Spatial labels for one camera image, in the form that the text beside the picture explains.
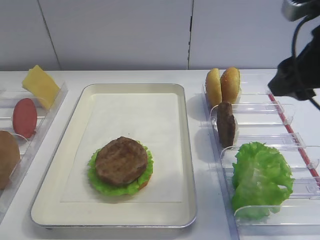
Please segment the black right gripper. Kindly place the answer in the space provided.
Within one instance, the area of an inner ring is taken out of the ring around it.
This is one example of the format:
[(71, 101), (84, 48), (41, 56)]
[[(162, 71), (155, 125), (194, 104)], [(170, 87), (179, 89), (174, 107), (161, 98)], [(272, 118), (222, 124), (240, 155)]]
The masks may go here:
[(314, 89), (320, 87), (320, 27), (314, 28), (311, 34), (311, 42), (296, 57), (300, 81), (297, 80), (293, 58), (286, 58), (278, 65), (276, 75), (268, 83), (274, 96), (287, 96), (299, 101), (316, 96)]

